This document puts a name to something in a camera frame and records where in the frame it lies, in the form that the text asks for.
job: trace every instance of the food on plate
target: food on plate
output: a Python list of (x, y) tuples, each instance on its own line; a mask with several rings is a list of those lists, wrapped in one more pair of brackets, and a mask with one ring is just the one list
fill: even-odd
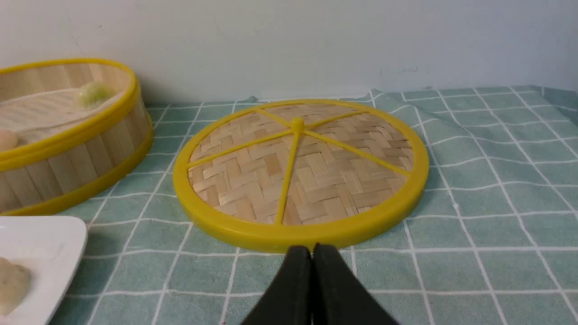
[(26, 297), (30, 287), (29, 270), (0, 257), (0, 315), (11, 313)]

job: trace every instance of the steamer basket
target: steamer basket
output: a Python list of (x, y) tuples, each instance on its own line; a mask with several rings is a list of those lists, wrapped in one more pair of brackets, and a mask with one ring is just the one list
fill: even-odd
[(0, 70), (0, 128), (68, 121), (92, 82), (118, 99), (86, 118), (20, 135), (0, 152), (0, 215), (57, 213), (98, 194), (135, 168), (152, 141), (134, 73), (114, 61), (80, 58)]
[(274, 102), (207, 126), (177, 157), (176, 194), (195, 225), (243, 248), (344, 247), (418, 203), (425, 146), (394, 116), (325, 99)]

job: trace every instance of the woven bamboo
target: woven bamboo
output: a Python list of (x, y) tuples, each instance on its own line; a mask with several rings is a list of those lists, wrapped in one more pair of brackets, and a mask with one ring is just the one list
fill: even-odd
[[(287, 123), (301, 117), (317, 134), (402, 170), (413, 169), (413, 149), (405, 136), (375, 115), (326, 104), (284, 105), (266, 112), (249, 113), (219, 126), (201, 140), (189, 162), (286, 130), (279, 117)], [(203, 201), (221, 212), (273, 224), (292, 139), (285, 135), (207, 160), (188, 170), (189, 183)], [(353, 217), (389, 199), (406, 182), (405, 175), (358, 153), (304, 135), (292, 166), (283, 224), (323, 224)]]
[(77, 59), (0, 71), (0, 128), (67, 121), (82, 86), (102, 82), (120, 99), (95, 115), (19, 134), (0, 153), (0, 214), (48, 214), (96, 195), (146, 155), (151, 125), (134, 74), (116, 62)]

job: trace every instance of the yellow rim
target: yellow rim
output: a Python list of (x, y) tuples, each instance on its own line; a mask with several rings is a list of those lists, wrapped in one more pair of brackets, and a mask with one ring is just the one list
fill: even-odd
[(137, 148), (137, 150), (128, 157), (122, 164), (116, 166), (107, 174), (99, 177), (92, 183), (86, 184), (81, 188), (67, 193), (65, 195), (53, 198), (52, 200), (27, 206), (22, 209), (13, 210), (2, 214), (5, 216), (34, 216), (34, 215), (52, 215), (53, 213), (58, 213), (60, 211), (71, 208), (81, 202), (88, 200), (94, 195), (106, 190), (108, 187), (114, 185), (120, 179), (122, 179), (126, 174), (130, 173), (145, 157), (151, 145), (153, 144), (153, 129), (151, 125), (150, 116), (149, 118), (149, 131), (143, 141), (143, 143)]
[(104, 64), (120, 68), (130, 75), (130, 85), (127, 92), (113, 105), (105, 109), (89, 120), (57, 135), (51, 136), (39, 142), (30, 143), (6, 152), (0, 153), (0, 171), (6, 171), (35, 163), (37, 161), (64, 152), (81, 143), (92, 139), (97, 134), (108, 130), (122, 120), (136, 105), (140, 98), (140, 87), (133, 71), (127, 66), (100, 58), (71, 58), (35, 62), (6, 69), (0, 69), (0, 75), (31, 68), (47, 67), (61, 64)]
[[(383, 120), (390, 123), (393, 127), (400, 131), (411, 144), (414, 152), (413, 170), (408, 172), (403, 169), (399, 169), (398, 167), (392, 166), (353, 147), (345, 147), (343, 143), (339, 143), (333, 139), (326, 138), (315, 132), (307, 130), (307, 127), (311, 128), (313, 126), (319, 126), (322, 123), (346, 116), (351, 116), (355, 113), (335, 116), (333, 118), (303, 127), (302, 120), (299, 121), (298, 119), (295, 119), (292, 122), (289, 122), (265, 111), (265, 109), (276, 106), (297, 104), (340, 105), (354, 108), (358, 110), (359, 113), (371, 113), (381, 117)], [(275, 121), (288, 126), (290, 129), (271, 136), (267, 136), (262, 139), (257, 139), (245, 143), (244, 145), (235, 146), (228, 150), (224, 150), (221, 153), (211, 155), (197, 161), (189, 162), (193, 150), (197, 147), (197, 145), (199, 145), (202, 139), (209, 135), (209, 133), (221, 125), (251, 112), (258, 112), (267, 115)], [(408, 177), (407, 183), (388, 200), (382, 202), (380, 205), (369, 211), (360, 213), (353, 217), (332, 221), (325, 224), (285, 226), (282, 224), (282, 217), (279, 219), (279, 216), (283, 213), (284, 200), (282, 198), (284, 196), (287, 197), (289, 184), (289, 180), (287, 178), (291, 176), (291, 168), (287, 168), (286, 182), (283, 184), (284, 187), (281, 192), (280, 201), (282, 202), (279, 205), (280, 212), (278, 212), (277, 219), (275, 220), (276, 222), (274, 224), (251, 223), (222, 213), (203, 201), (192, 189), (188, 182), (187, 170), (190, 167), (216, 158), (217, 156), (225, 155), (231, 151), (238, 150), (241, 147), (247, 147), (256, 143), (264, 142), (264, 139), (278, 138), (283, 135), (292, 133), (294, 134), (294, 141), (297, 140), (300, 135), (305, 134), (322, 139), (331, 144), (341, 146), (346, 150), (356, 152), (365, 158), (371, 159), (374, 162), (385, 166), (386, 168), (390, 168), (396, 172), (405, 174)], [(291, 156), (289, 158), (290, 162), (288, 163), (289, 167), (291, 166), (293, 158), (295, 157), (294, 151), (296, 151), (296, 148), (292, 147)], [(175, 162), (173, 182), (175, 185), (176, 194), (185, 211), (189, 215), (189, 218), (209, 235), (243, 248), (261, 250), (265, 252), (285, 252), (291, 245), (305, 245), (312, 249), (317, 242), (331, 244), (337, 247), (349, 246), (389, 230), (391, 227), (395, 226), (401, 220), (403, 220), (403, 218), (405, 218), (418, 203), (428, 176), (428, 170), (428, 155), (421, 139), (410, 127), (408, 127), (404, 122), (397, 119), (396, 117), (357, 103), (334, 101), (330, 99), (298, 99), (292, 101), (274, 102), (252, 109), (243, 110), (238, 113), (226, 116), (207, 126), (198, 134), (196, 134), (196, 136), (194, 136), (180, 152)]]

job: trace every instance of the white grid line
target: white grid line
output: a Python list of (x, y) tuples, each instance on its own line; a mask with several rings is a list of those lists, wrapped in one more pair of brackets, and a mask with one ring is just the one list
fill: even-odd
[[(341, 252), (350, 252), (350, 248), (342, 249)], [(496, 247), (476, 247), (478, 252), (534, 252), (536, 250), (533, 246), (496, 246)], [(541, 246), (538, 247), (541, 252), (578, 252), (578, 247), (556, 247), (556, 246)], [(85, 255), (82, 258), (86, 260), (104, 260), (107, 258), (116, 258), (119, 256), (127, 256), (141, 253), (159, 253), (159, 254), (176, 254), (177, 250), (161, 250), (161, 249), (139, 249), (129, 250), (125, 253), (103, 254), (103, 255)], [(390, 253), (459, 253), (459, 252), (474, 252), (472, 247), (462, 248), (413, 248), (413, 249), (397, 249), (397, 248), (356, 248), (355, 252), (390, 252)], [(243, 256), (281, 256), (276, 253), (195, 253), (195, 252), (180, 252), (180, 255), (197, 256), (197, 257), (243, 257)]]
[[(416, 289), (369, 289), (368, 292), (372, 294), (421, 294), (421, 290)], [(182, 290), (151, 290), (151, 291), (109, 291), (105, 296), (151, 296), (162, 293), (168, 294), (187, 294), (191, 296), (207, 296), (207, 297), (225, 297), (225, 293), (211, 293), (204, 291), (182, 291)], [(426, 291), (427, 295), (432, 296), (486, 296), (490, 294), (489, 290), (470, 290), (470, 291)], [(496, 294), (560, 294), (560, 293), (578, 293), (578, 289), (538, 289), (538, 290), (494, 290)], [(264, 292), (247, 292), (247, 293), (232, 293), (230, 297), (259, 297)], [(67, 294), (66, 298), (75, 299), (92, 299), (97, 298), (98, 294)]]
[[(401, 93), (401, 98), (405, 101), (405, 96), (403, 93)], [(424, 133), (424, 137), (426, 137), (426, 139), (427, 139), (427, 136), (425, 135), (424, 123), (422, 123), (422, 121), (421, 121), (421, 116), (419, 114), (417, 114), (417, 108), (414, 107), (414, 109), (415, 109), (415, 112), (417, 115), (417, 120), (420, 122), (420, 125), (421, 125), (421, 131)], [(431, 311), (431, 305), (429, 303), (429, 298), (428, 298), (427, 294), (425, 293), (424, 279), (421, 276), (420, 266), (417, 263), (417, 256), (416, 256), (415, 247), (413, 246), (412, 236), (411, 236), (411, 233), (409, 232), (409, 227), (407, 226), (407, 221), (405, 219), (403, 220), (403, 226), (405, 228), (407, 242), (409, 244), (410, 252), (412, 254), (413, 267), (416, 270), (417, 281), (420, 284), (420, 289), (422, 291), (422, 298), (424, 299), (425, 311), (428, 315), (428, 320), (429, 320), (430, 325), (435, 325), (434, 315), (432, 314), (432, 311)]]
[(188, 226), (187, 232), (185, 233), (183, 240), (181, 241), (181, 243), (179, 245), (179, 249), (177, 250), (177, 252), (175, 254), (175, 258), (173, 258), (173, 262), (171, 263), (171, 267), (169, 268), (169, 272), (167, 273), (165, 281), (162, 284), (162, 293), (161, 293), (160, 298), (158, 299), (157, 307), (154, 311), (153, 321), (151, 322), (151, 325), (157, 324), (158, 314), (161, 311), (162, 301), (165, 298), (165, 292), (168, 291), (169, 282), (171, 281), (171, 277), (173, 275), (173, 272), (175, 271), (175, 266), (179, 260), (181, 251), (183, 250), (184, 244), (187, 242), (188, 235), (191, 233), (192, 228), (193, 228), (193, 224), (191, 223)]
[(407, 237), (407, 242), (409, 244), (409, 250), (410, 250), (410, 253), (412, 254), (413, 267), (416, 269), (417, 281), (420, 284), (420, 290), (417, 290), (418, 291), (417, 293), (421, 293), (421, 296), (424, 300), (425, 312), (428, 315), (429, 323), (431, 325), (435, 325), (434, 315), (432, 314), (432, 310), (431, 310), (431, 307), (429, 304), (429, 298), (428, 298), (427, 291), (425, 290), (424, 280), (421, 276), (420, 266), (417, 264), (417, 256), (416, 256), (415, 247), (413, 246), (412, 235), (409, 232), (409, 227), (407, 226), (407, 220), (405, 220), (405, 219), (403, 220), (403, 227), (405, 229), (405, 235)]
[[(555, 187), (570, 187), (570, 188), (578, 188), (578, 184), (542, 184), (542, 183), (533, 183), (533, 182), (525, 182), (522, 180), (512, 180), (510, 182), (502, 182), (502, 184), (504, 185), (508, 185), (508, 184), (526, 184), (526, 185), (532, 185), (532, 186), (540, 186), (540, 187), (550, 187), (550, 188), (555, 188)], [(479, 186), (479, 187), (449, 187), (450, 190), (457, 190), (457, 191), (478, 191), (478, 190), (485, 190), (485, 189), (491, 189), (493, 187), (499, 186), (500, 184), (488, 184), (488, 185), (484, 185), (484, 186)], [(438, 187), (435, 189), (425, 189), (426, 192), (429, 191), (444, 191), (447, 190), (447, 188), (445, 187)]]
[(237, 261), (239, 260), (240, 248), (235, 249), (235, 257), (231, 265), (231, 276), (229, 276), (229, 284), (227, 285), (227, 292), (225, 293), (225, 301), (223, 302), (223, 309), (221, 310), (221, 320), (219, 324), (225, 324), (227, 318), (227, 309), (229, 308), (229, 300), (231, 298), (231, 291), (233, 290), (233, 281), (235, 280), (235, 271), (237, 269)]
[[(444, 100), (443, 98), (442, 98), (442, 101), (443, 101), (444, 105), (446, 106), (447, 110), (450, 110), (450, 108), (447, 106), (447, 103), (445, 102), (445, 100)], [(418, 120), (420, 120), (421, 117), (420, 117), (420, 113), (419, 113), (419, 111), (418, 111), (417, 108), (415, 108), (415, 112), (416, 112), (416, 115), (417, 115), (417, 117), (418, 117)], [(451, 114), (452, 118), (455, 120), (455, 122), (457, 123), (457, 120), (455, 119), (454, 115), (453, 115), (452, 113), (450, 113), (450, 114)], [(423, 128), (422, 131), (423, 131), (423, 133), (424, 133), (425, 141), (426, 141), (426, 143), (429, 143), (429, 137), (428, 137), (427, 133), (425, 132), (425, 128), (424, 128), (424, 127), (422, 127), (422, 128)], [(433, 150), (431, 150), (431, 156), (432, 156), (432, 159), (433, 159), (434, 163), (435, 163), (436, 165), (438, 165), (438, 159), (436, 158), (436, 155), (435, 155), (435, 153), (434, 153)], [(475, 256), (475, 258), (476, 258), (476, 261), (477, 261), (477, 263), (478, 263), (478, 266), (479, 266), (479, 268), (480, 268), (482, 277), (484, 278), (484, 282), (486, 283), (486, 286), (488, 287), (488, 289), (489, 289), (490, 292), (491, 292), (491, 297), (492, 297), (492, 300), (494, 301), (494, 305), (496, 306), (496, 310), (497, 310), (497, 312), (498, 312), (498, 315), (499, 315), (500, 319), (502, 320), (502, 323), (503, 323), (504, 325), (507, 325), (506, 317), (504, 316), (503, 311), (502, 311), (502, 307), (500, 306), (500, 303), (498, 302), (498, 298), (496, 297), (496, 294), (494, 293), (494, 288), (492, 287), (492, 284), (490, 283), (490, 279), (489, 279), (489, 277), (488, 277), (488, 275), (487, 275), (487, 273), (486, 273), (486, 269), (484, 268), (484, 265), (483, 265), (483, 263), (481, 262), (480, 254), (478, 253), (477, 247), (476, 247), (475, 243), (473, 242), (472, 236), (471, 236), (470, 233), (468, 232), (468, 229), (467, 229), (466, 226), (465, 226), (464, 220), (462, 219), (461, 212), (460, 212), (460, 209), (459, 209), (459, 205), (458, 205), (457, 202), (455, 201), (455, 198), (454, 198), (454, 196), (453, 196), (453, 194), (452, 194), (452, 192), (451, 192), (451, 190), (450, 190), (450, 186), (449, 186), (449, 184), (448, 184), (448, 182), (447, 182), (446, 177), (444, 176), (444, 174), (443, 174), (443, 172), (442, 172), (442, 169), (439, 168), (439, 167), (438, 167), (438, 172), (439, 172), (439, 175), (440, 175), (440, 177), (441, 177), (441, 179), (442, 179), (442, 182), (443, 182), (444, 186), (445, 186), (446, 189), (447, 189), (448, 196), (450, 197), (451, 203), (452, 203), (452, 205), (453, 205), (453, 207), (454, 207), (454, 209), (455, 209), (455, 212), (456, 212), (456, 214), (457, 214), (458, 220), (460, 221), (460, 225), (461, 225), (461, 227), (462, 227), (462, 229), (463, 229), (463, 231), (464, 231), (464, 233), (465, 233), (465, 235), (466, 235), (466, 237), (467, 237), (467, 239), (468, 239), (468, 242), (469, 242), (470, 246), (473, 248), (473, 254), (474, 254), (474, 256)]]
[[(528, 91), (519, 91), (520, 94), (525, 94), (525, 93), (538, 93), (537, 91), (533, 91), (533, 90), (528, 90)], [(395, 95), (395, 94), (401, 94), (401, 93), (379, 93), (377, 96), (375, 96), (375, 98), (378, 98), (382, 95)], [(491, 93), (491, 94), (483, 94), (482, 96), (492, 96), (492, 95), (509, 95), (512, 93)], [(410, 102), (410, 101), (422, 101), (425, 99), (436, 99), (436, 98), (440, 98), (440, 97), (426, 97), (426, 98), (415, 98), (415, 99), (405, 99), (404, 95), (401, 95), (403, 101), (405, 102)], [(476, 94), (464, 94), (464, 95), (449, 95), (449, 96), (444, 96), (444, 97), (476, 97)], [(368, 102), (372, 102), (371, 99), (368, 100), (364, 100), (364, 101), (349, 101), (349, 102), (356, 102), (356, 103), (368, 103)]]
[[(488, 104), (486, 103), (486, 101), (479, 96), (480, 99), (482, 100), (482, 102), (484, 102), (484, 105), (486, 107), (489, 107)], [(490, 111), (490, 114), (492, 114), (494, 116), (494, 118), (496, 118), (498, 121), (502, 122), (502, 120), (496, 116), (496, 114), (494, 114), (492, 111)], [(510, 132), (510, 130), (503, 125), (504, 130), (506, 131), (506, 133), (508, 133), (508, 135), (511, 137), (511, 139), (513, 141), (516, 141), (515, 137), (512, 135), (512, 133)], [(524, 149), (522, 148), (522, 146), (519, 143), (516, 143), (516, 146), (518, 147), (518, 149), (522, 152), (522, 154), (524, 155), (524, 157), (529, 161), (532, 162), (532, 160), (530, 159), (530, 156), (526, 153), (526, 151), (524, 151)], [(485, 155), (486, 153), (483, 151), (482, 147), (480, 147), (480, 150), (482, 150), (482, 153)], [(488, 159), (488, 164), (490, 165), (490, 168), (492, 169), (496, 180), (498, 181), (498, 183), (502, 183), (502, 181), (499, 178), (499, 175), (495, 172), (494, 166), (491, 164), (490, 160)], [(548, 180), (547, 177), (544, 176), (544, 174), (542, 174), (542, 172), (540, 172), (540, 169), (536, 166), (533, 165), (534, 169), (536, 170), (536, 172), (548, 183), (551, 184), (550, 181)], [(560, 194), (560, 192), (553, 187), (553, 190), (560, 196), (560, 198), (563, 200), (563, 202), (568, 206), (568, 208), (570, 208), (570, 210), (572, 210), (572, 206), (570, 205), (570, 203), (568, 203), (568, 201), (562, 196), (562, 194)], [(518, 214), (518, 210), (516, 209), (516, 207), (514, 206), (514, 204), (512, 203), (509, 194), (507, 193), (506, 189), (504, 186), (502, 186), (502, 191), (504, 193), (504, 196), (506, 197), (506, 201), (508, 202), (508, 204), (510, 205), (510, 208), (512, 209), (512, 211), (516, 214)], [(520, 223), (520, 227), (522, 228), (522, 230), (524, 231), (524, 233), (526, 234), (526, 236), (528, 237), (528, 240), (530, 241), (530, 243), (532, 243), (532, 245), (534, 247), (536, 247), (536, 254), (538, 255), (538, 257), (541, 259), (542, 263), (544, 264), (544, 267), (546, 269), (546, 272), (548, 273), (548, 275), (550, 276), (550, 279), (554, 282), (554, 284), (556, 285), (556, 288), (558, 288), (559, 290), (562, 289), (562, 287), (560, 286), (560, 283), (558, 282), (558, 279), (556, 279), (556, 277), (554, 276), (554, 273), (552, 273), (552, 270), (550, 269), (550, 266), (548, 265), (548, 263), (546, 262), (546, 259), (544, 258), (544, 256), (542, 255), (542, 253), (540, 252), (540, 250), (538, 249), (538, 244), (534, 241), (534, 239), (532, 238), (532, 235), (528, 232), (528, 230), (526, 229), (525, 225), (524, 225), (524, 221), (522, 220), (522, 218), (520, 217), (520, 215), (517, 215), (518, 218), (518, 222)], [(572, 315), (574, 316), (574, 318), (576, 319), (576, 321), (578, 322), (578, 313), (576, 313), (576, 311), (574, 310), (574, 307), (572, 306), (572, 303), (570, 302), (570, 299), (568, 299), (568, 296), (564, 293), (561, 292), (562, 298), (564, 299), (564, 301), (566, 302), (566, 305), (568, 306), (568, 308), (570, 309), (570, 312), (572, 313)]]
[[(162, 119), (162, 117), (164, 116), (165, 113), (166, 113), (166, 110), (163, 112), (163, 114), (161, 115), (161, 118), (160, 118), (159, 120)], [(193, 127), (194, 124), (195, 124), (195, 123), (193, 122), (193, 123), (191, 123), (191, 126), (189, 126), (188, 131), (187, 131), (187, 135), (191, 132), (191, 129), (192, 129), (192, 127)], [(183, 137), (183, 140), (181, 141), (181, 144), (180, 144), (180, 146), (179, 146), (179, 150), (183, 147), (186, 139), (187, 139), (186, 136)], [(176, 158), (177, 158), (177, 155), (174, 156), (174, 158), (172, 159), (171, 163), (170, 163), (170, 164), (168, 165), (168, 167), (166, 168), (165, 173), (162, 175), (161, 179), (158, 181), (158, 184), (156, 185), (153, 193), (149, 196), (149, 199), (148, 199), (147, 202), (144, 204), (144, 207), (143, 207), (143, 209), (141, 210), (140, 215), (139, 215), (137, 221), (135, 222), (135, 225), (133, 226), (133, 228), (132, 228), (132, 230), (131, 230), (131, 233), (129, 234), (129, 236), (128, 236), (125, 244), (124, 244), (123, 250), (121, 251), (121, 254), (120, 254), (119, 257), (118, 257), (118, 260), (116, 261), (116, 265), (114, 266), (114, 269), (113, 269), (112, 273), (110, 274), (109, 279), (108, 279), (108, 281), (107, 281), (106, 284), (105, 284), (105, 287), (102, 289), (102, 292), (103, 292), (103, 293), (105, 293), (105, 292), (108, 290), (108, 287), (109, 287), (110, 284), (112, 283), (112, 280), (113, 280), (113, 278), (114, 278), (114, 275), (116, 274), (116, 272), (117, 272), (117, 270), (118, 270), (118, 268), (119, 268), (119, 266), (120, 266), (120, 263), (121, 263), (122, 260), (123, 260), (123, 253), (125, 253), (125, 252), (127, 251), (127, 249), (128, 249), (128, 244), (130, 243), (132, 237), (134, 236), (135, 231), (136, 231), (136, 228), (138, 227), (140, 220), (142, 219), (143, 215), (145, 214), (145, 211), (147, 210), (147, 208), (149, 207), (149, 204), (150, 204), (151, 200), (153, 199), (154, 194), (155, 194), (156, 192), (158, 192), (158, 189), (161, 187), (162, 182), (164, 181), (166, 175), (167, 175), (168, 172), (171, 170), (172, 165), (175, 163), (175, 159), (176, 159)], [(100, 295), (100, 296), (98, 297), (98, 299), (97, 299), (97, 301), (96, 301), (96, 303), (94, 304), (94, 307), (93, 307), (93, 309), (92, 309), (92, 313), (91, 313), (90, 318), (89, 318), (89, 320), (88, 320), (88, 322), (87, 322), (87, 325), (92, 324), (92, 322), (94, 321), (94, 317), (95, 317), (96, 314), (97, 314), (98, 307), (100, 306), (100, 303), (101, 303), (103, 297), (104, 297), (103, 295)]]

